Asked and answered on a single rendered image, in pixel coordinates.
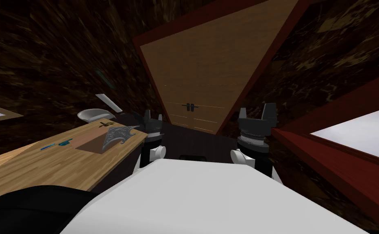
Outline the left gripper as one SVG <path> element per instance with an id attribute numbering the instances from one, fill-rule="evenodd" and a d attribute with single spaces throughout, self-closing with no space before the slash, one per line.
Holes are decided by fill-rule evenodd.
<path id="1" fill-rule="evenodd" d="M 151 119 L 150 117 L 150 109 L 145 110 L 143 132 L 147 134 L 160 133 L 163 123 L 162 114 L 158 115 L 158 119 Z"/>

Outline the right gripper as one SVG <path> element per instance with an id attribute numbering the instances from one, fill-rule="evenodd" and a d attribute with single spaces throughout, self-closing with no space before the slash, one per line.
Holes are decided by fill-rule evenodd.
<path id="1" fill-rule="evenodd" d="M 271 129 L 275 128 L 277 121 L 276 103 L 265 103 L 262 112 L 262 119 L 247 118 L 246 108 L 241 108 L 238 117 L 239 129 L 246 134 L 271 134 Z"/>

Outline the grey bat-shaped object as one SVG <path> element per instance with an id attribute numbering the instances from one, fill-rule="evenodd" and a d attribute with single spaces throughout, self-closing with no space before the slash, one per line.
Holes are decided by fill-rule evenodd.
<path id="1" fill-rule="evenodd" d="M 135 134 L 131 133 L 132 129 L 138 128 L 139 125 L 134 126 L 120 126 L 120 127 L 109 127 L 107 132 L 104 135 L 104 141 L 101 148 L 101 153 L 104 153 L 109 145 L 117 140 L 121 141 L 121 144 L 125 143 L 125 141 Z"/>

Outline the white flat panel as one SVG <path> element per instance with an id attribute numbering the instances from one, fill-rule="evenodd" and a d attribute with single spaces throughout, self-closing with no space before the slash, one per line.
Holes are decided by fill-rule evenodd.
<path id="1" fill-rule="evenodd" d="M 100 100 L 102 100 L 105 104 L 107 104 L 111 109 L 113 109 L 116 113 L 121 113 L 123 110 L 120 109 L 110 98 L 108 98 L 105 94 L 96 94 Z"/>

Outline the white rounded chair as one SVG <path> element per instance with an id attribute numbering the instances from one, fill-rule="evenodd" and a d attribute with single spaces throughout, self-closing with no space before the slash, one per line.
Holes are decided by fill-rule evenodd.
<path id="1" fill-rule="evenodd" d="M 87 123 L 100 119 L 112 119 L 115 115 L 103 109 L 86 109 L 77 114 L 77 117 Z"/>

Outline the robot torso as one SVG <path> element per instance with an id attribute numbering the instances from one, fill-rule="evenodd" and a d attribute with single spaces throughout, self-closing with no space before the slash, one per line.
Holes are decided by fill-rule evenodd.
<path id="1" fill-rule="evenodd" d="M 247 165 L 158 159 L 61 234 L 368 234 Z"/>

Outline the red-framed window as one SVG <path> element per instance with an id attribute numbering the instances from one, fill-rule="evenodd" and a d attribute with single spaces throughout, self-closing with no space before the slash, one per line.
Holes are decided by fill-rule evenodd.
<path id="1" fill-rule="evenodd" d="M 379 77 L 272 135 L 379 224 Z"/>

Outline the light wooden desk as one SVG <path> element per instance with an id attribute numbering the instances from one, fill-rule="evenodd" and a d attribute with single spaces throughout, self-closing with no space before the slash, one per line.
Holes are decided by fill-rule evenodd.
<path id="1" fill-rule="evenodd" d="M 123 144 L 97 154 L 59 143 L 97 129 L 92 122 L 38 141 L 9 161 L 0 165 L 0 196 L 23 188 L 40 185 L 65 186 L 83 191 L 92 190 L 131 152 L 140 146 L 146 133 L 132 129 L 135 134 Z"/>

